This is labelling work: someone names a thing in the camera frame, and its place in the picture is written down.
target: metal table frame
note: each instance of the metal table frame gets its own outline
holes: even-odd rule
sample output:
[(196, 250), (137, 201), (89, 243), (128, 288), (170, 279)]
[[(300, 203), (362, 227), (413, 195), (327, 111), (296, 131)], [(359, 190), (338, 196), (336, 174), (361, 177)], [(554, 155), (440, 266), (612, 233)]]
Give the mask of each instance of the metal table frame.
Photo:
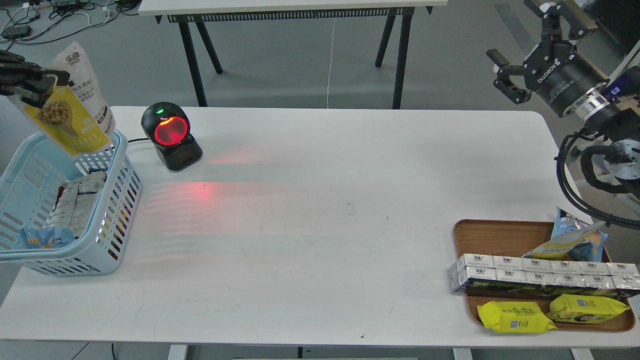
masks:
[[(429, 14), (433, 11), (433, 6), (427, 6)], [(400, 44), (398, 49), (398, 61), (396, 65), (396, 81), (394, 85), (394, 98), (392, 103), (393, 109), (399, 109), (402, 100), (402, 90), (404, 85), (404, 71), (406, 68), (406, 54), (409, 47), (409, 32), (411, 30), (411, 20), (415, 12), (415, 7), (403, 8), (362, 8), (362, 9), (340, 9), (340, 10), (290, 10), (290, 11), (273, 11), (273, 12), (234, 12), (234, 13), (201, 13), (188, 15), (167, 15), (169, 22), (176, 22), (180, 28), (182, 44), (184, 52), (189, 63), (189, 72), (191, 80), (196, 92), (199, 106), (208, 106), (207, 98), (200, 77), (200, 67), (196, 57), (195, 48), (193, 47), (193, 39), (191, 38), (191, 30), (189, 23), (194, 22), (200, 33), (200, 38), (204, 43), (213, 67), (218, 74), (222, 74), (222, 65), (218, 59), (218, 54), (211, 42), (209, 32), (205, 27), (205, 22), (218, 21), (247, 21), (247, 20), (285, 20), (285, 19), (325, 19), (336, 17), (370, 17), (370, 16), (387, 16), (385, 28), (378, 47), (376, 56), (376, 67), (382, 66), (382, 61), (387, 51), (387, 45), (391, 36), (391, 31), (396, 20), (396, 16), (402, 16), (402, 24), (400, 27)], [(156, 21), (160, 23), (162, 15), (156, 15)]]

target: power strip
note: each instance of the power strip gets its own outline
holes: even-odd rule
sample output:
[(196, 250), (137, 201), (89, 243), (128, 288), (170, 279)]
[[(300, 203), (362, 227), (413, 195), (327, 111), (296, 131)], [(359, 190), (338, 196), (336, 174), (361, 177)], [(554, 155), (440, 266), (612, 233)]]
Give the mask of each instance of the power strip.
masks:
[(31, 34), (31, 26), (14, 26), (2, 32), (2, 37), (7, 40), (26, 38)]
[(66, 0), (66, 1), (56, 1), (53, 3), (53, 7), (56, 9), (65, 9), (70, 8), (72, 6), (79, 6), (80, 0)]

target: gray floor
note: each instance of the gray floor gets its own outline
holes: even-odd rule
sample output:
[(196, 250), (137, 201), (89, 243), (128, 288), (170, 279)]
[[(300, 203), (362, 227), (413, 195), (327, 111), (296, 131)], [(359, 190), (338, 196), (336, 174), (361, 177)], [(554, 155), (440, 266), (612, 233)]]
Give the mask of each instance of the gray floor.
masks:
[[(0, 1), (15, 6), (16, 1)], [(92, 23), (104, 21), (100, 10), (88, 12)], [(7, 18), (0, 13), (0, 23)], [(76, 15), (59, 26), (48, 40), (86, 25)], [(32, 24), (44, 29), (48, 20)], [(210, 106), (278, 108), (390, 108), (396, 69), (399, 24), (392, 34), (385, 62), (373, 66), (385, 19), (348, 18), (287, 21), (208, 23), (225, 73), (217, 75), (192, 26), (202, 79)], [(433, 15), (418, 8), (413, 17), (404, 82), (404, 109), (530, 110), (544, 116), (557, 142), (581, 127), (574, 117), (559, 119), (535, 95), (515, 106), (492, 86), (495, 78), (487, 49), (499, 48), (513, 63), (522, 61), (540, 38), (540, 21), (521, 1), (450, 0)], [(102, 28), (83, 31), (44, 45), (15, 44), (11, 51), (29, 61), (46, 64), (71, 41), (90, 55), (105, 99), (111, 105), (148, 106), (171, 101), (181, 106), (197, 102), (184, 58), (177, 25), (152, 17), (119, 16)], [(580, 50), (606, 74), (621, 60), (601, 35), (584, 39)], [(0, 169), (20, 142), (33, 132), (25, 122), (13, 121), (10, 104), (0, 97)], [(139, 119), (117, 119), (118, 122)], [(500, 129), (495, 129), (500, 141)], [(583, 196), (604, 208), (633, 216), (609, 195), (585, 190)], [(612, 227), (609, 252), (616, 261), (640, 262), (638, 232)], [(17, 269), (0, 265), (0, 302)], [(0, 341), (1, 359), (71, 359), (86, 343)], [(76, 359), (109, 359), (110, 343), (90, 343)], [(165, 344), (116, 344), (118, 359), (162, 359)], [(639, 359), (640, 348), (594, 350), (596, 359)], [(296, 357), (296, 348), (253, 348), (230, 345), (194, 348), (190, 359), (233, 357)], [(565, 350), (477, 349), (474, 359), (572, 359)], [(305, 348), (305, 357), (418, 357), (452, 359), (447, 349)]]

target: snack bag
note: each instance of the snack bag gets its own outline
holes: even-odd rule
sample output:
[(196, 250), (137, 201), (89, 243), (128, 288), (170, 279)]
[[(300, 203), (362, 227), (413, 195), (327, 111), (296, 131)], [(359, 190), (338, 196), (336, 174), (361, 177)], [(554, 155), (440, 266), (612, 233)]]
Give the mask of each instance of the snack bag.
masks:
[(560, 260), (569, 254), (577, 261), (600, 261), (607, 235), (599, 231), (605, 222), (589, 225), (558, 208), (551, 240), (524, 254), (523, 258)]
[(25, 104), (17, 95), (11, 102), (71, 158), (108, 147), (115, 121), (82, 47), (73, 42), (45, 68), (68, 72), (68, 86), (55, 86), (42, 108)]
[(557, 329), (533, 301), (491, 301), (477, 307), (484, 327), (495, 332), (547, 332)]
[(76, 240), (69, 229), (59, 226), (37, 230), (22, 228), (19, 235), (25, 249), (58, 249)]
[(564, 294), (549, 304), (547, 316), (559, 322), (601, 323), (628, 309), (627, 305), (608, 297)]

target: red scanner light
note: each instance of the red scanner light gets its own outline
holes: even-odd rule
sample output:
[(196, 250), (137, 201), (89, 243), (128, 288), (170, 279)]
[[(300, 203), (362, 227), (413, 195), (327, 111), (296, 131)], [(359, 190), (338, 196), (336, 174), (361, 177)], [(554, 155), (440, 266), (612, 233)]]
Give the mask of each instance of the red scanner light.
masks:
[(181, 142), (188, 133), (189, 124), (187, 120), (172, 116), (158, 124), (154, 137), (161, 145), (172, 146)]

